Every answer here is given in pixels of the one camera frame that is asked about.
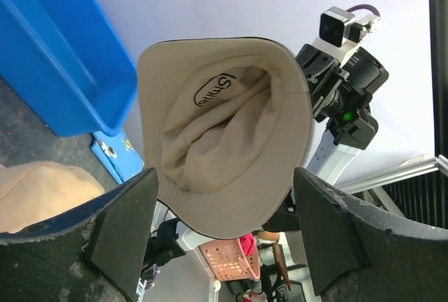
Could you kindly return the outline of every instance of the blue plastic bin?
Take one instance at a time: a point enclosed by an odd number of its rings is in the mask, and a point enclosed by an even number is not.
[[[136,68],[96,0],[0,0],[0,42],[0,75],[56,135],[120,132]]]

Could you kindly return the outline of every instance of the white wall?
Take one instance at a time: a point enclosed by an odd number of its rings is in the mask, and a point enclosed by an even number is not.
[[[433,113],[428,0],[99,0],[132,57],[167,39],[264,36],[298,52],[318,32],[319,15],[331,6],[376,5],[383,15],[364,46],[390,73],[374,96],[380,130],[342,180],[433,153]],[[141,151],[136,105],[125,129]],[[323,126],[316,128],[316,148]]]

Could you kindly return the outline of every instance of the beige fabric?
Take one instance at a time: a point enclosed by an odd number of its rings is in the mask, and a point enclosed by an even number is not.
[[[79,167],[35,162],[0,168],[0,232],[18,232],[103,193]]]
[[[193,230],[237,238],[291,188],[312,135],[307,82],[267,39],[156,44],[138,61],[145,165],[159,200]]]

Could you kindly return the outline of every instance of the black cable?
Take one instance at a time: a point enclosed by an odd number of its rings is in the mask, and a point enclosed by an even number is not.
[[[351,8],[347,9],[347,11],[349,11],[350,13],[358,10],[369,10],[374,15],[381,17],[381,13],[379,13],[379,10],[370,4],[358,4],[357,6],[352,6]]]

